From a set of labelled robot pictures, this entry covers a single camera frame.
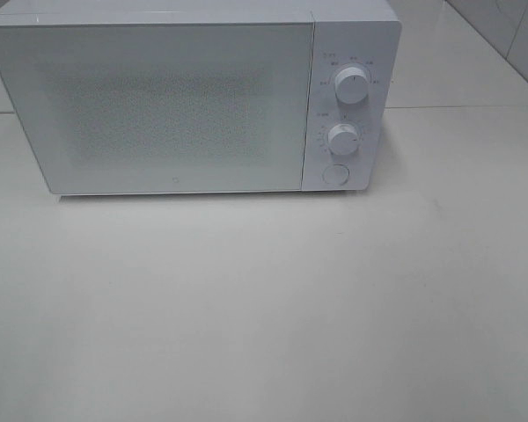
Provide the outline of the round white door release button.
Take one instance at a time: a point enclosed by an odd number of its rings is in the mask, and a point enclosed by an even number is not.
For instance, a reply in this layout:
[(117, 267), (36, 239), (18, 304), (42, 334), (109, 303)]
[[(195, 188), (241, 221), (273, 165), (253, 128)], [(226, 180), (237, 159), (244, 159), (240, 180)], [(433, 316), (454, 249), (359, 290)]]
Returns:
[(344, 186), (349, 179), (349, 169), (343, 164), (329, 165), (322, 173), (324, 182), (332, 186)]

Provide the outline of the white timer knob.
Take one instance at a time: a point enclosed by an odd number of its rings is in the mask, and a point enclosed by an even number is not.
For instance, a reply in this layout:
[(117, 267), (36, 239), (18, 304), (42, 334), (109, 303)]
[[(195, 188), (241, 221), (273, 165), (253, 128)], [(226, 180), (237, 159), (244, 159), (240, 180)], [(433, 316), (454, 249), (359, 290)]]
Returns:
[(332, 154), (347, 156), (358, 150), (360, 135), (353, 125), (337, 124), (328, 131), (326, 140)]

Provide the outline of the white microwave door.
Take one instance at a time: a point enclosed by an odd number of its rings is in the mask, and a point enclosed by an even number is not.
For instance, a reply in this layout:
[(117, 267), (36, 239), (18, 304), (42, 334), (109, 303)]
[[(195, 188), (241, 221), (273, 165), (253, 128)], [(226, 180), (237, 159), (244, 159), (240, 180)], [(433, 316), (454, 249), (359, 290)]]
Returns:
[(312, 26), (0, 27), (0, 77), (51, 193), (301, 186)]

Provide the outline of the upper white power knob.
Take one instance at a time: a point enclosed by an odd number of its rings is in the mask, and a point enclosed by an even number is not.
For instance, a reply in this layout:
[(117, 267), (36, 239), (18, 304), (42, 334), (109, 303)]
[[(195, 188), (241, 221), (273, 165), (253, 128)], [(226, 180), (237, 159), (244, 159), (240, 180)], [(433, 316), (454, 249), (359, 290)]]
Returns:
[(369, 89), (370, 73), (362, 65), (348, 65), (334, 76), (335, 96), (345, 105), (360, 103), (368, 97)]

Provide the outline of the white microwave oven body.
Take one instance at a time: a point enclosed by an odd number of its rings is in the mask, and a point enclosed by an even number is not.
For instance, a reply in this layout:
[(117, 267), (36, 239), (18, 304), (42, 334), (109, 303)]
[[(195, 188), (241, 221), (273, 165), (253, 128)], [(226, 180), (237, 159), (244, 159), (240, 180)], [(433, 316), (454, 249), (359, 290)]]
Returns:
[[(401, 23), (385, 1), (10, 1), (0, 8), (0, 27), (127, 25), (291, 25), (312, 26), (312, 51), (301, 186), (265, 193), (360, 191), (370, 182)], [(367, 98), (345, 105), (335, 96), (334, 76), (359, 64), (370, 73)], [(358, 150), (336, 156), (327, 146), (328, 131), (353, 125)], [(324, 182), (332, 164), (349, 169), (344, 186)], [(178, 193), (137, 193), (178, 194)]]

